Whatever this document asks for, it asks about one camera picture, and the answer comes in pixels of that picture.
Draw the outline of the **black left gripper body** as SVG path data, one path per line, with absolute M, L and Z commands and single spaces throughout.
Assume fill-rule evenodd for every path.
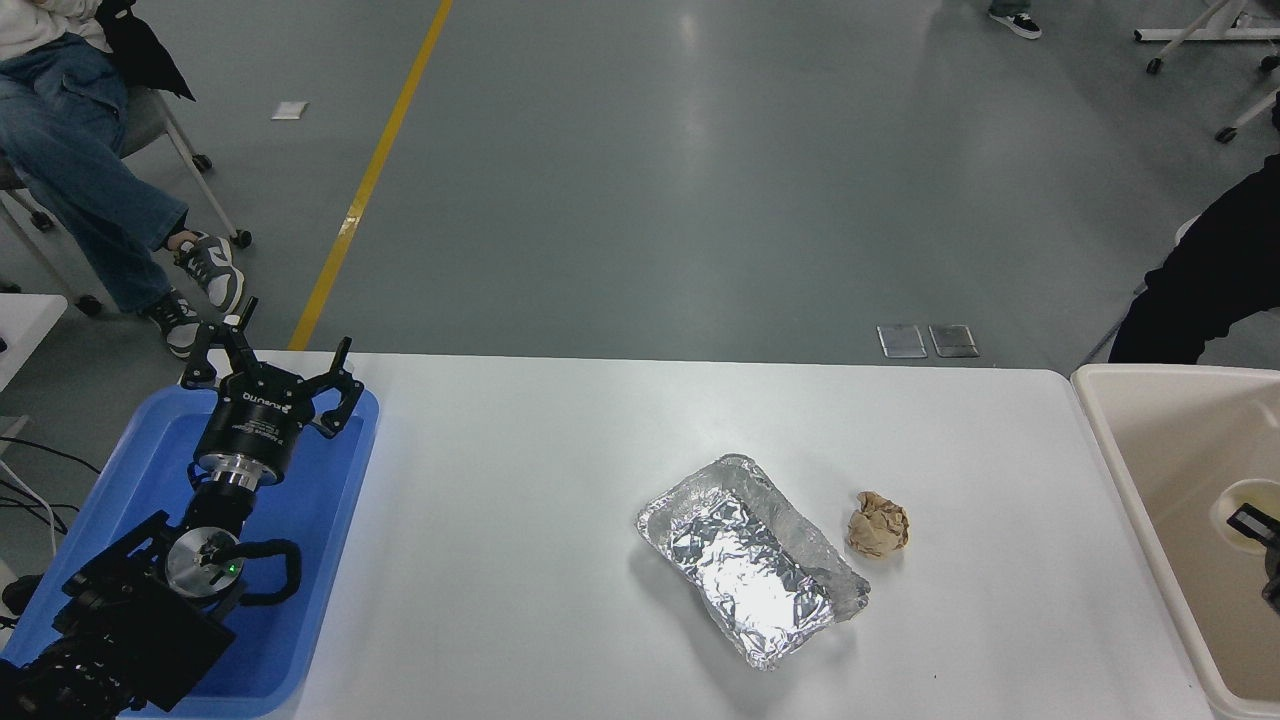
M 305 389 L 305 379 L 285 370 L 243 370 L 223 378 L 193 460 L 211 470 L 218 457 L 239 455 L 268 470 L 285 470 L 314 418 Z

